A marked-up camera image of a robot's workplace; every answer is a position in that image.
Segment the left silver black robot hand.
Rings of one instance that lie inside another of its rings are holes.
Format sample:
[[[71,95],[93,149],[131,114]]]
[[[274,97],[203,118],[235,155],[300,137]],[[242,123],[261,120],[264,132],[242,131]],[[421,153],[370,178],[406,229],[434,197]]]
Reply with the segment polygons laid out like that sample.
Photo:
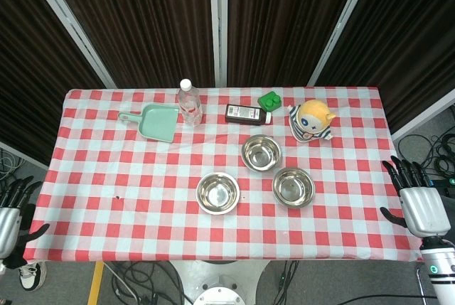
[[[33,179],[33,176],[19,178],[1,189],[1,276],[7,269],[24,266],[26,244],[37,240],[50,227],[45,223],[29,232],[36,209],[30,198],[43,184],[42,181],[33,182]]]

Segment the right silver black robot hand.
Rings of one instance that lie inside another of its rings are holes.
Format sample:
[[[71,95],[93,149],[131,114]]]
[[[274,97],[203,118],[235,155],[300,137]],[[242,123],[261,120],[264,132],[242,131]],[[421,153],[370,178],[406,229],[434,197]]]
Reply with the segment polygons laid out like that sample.
[[[451,229],[449,217],[438,190],[417,162],[400,160],[383,161],[397,192],[403,216],[393,215],[387,208],[380,212],[391,223],[407,228],[415,237],[443,236]]]

